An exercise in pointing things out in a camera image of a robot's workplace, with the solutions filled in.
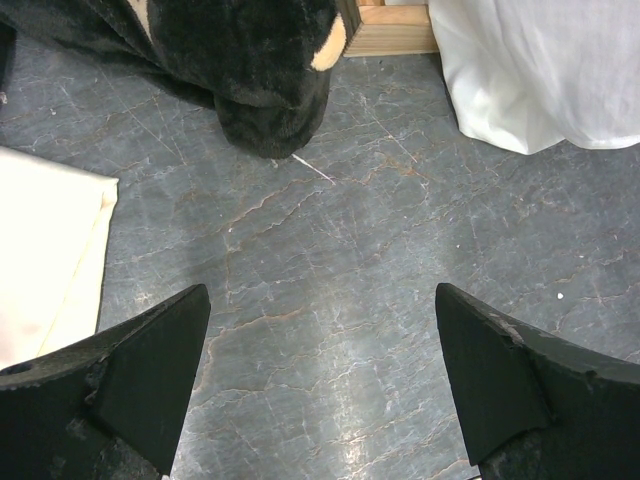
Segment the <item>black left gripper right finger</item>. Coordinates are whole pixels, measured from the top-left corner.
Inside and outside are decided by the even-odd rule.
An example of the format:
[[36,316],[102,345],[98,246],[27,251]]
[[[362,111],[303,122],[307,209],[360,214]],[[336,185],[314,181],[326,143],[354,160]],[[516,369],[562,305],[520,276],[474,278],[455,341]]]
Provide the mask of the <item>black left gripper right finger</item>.
[[436,288],[467,456],[483,479],[636,479],[639,367]]

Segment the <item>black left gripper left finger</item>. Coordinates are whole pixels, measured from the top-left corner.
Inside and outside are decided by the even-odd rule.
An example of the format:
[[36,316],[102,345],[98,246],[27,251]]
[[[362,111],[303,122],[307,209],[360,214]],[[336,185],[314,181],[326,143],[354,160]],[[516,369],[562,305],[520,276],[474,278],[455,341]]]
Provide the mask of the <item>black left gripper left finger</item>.
[[205,285],[1,371],[4,479],[170,474],[210,317]]

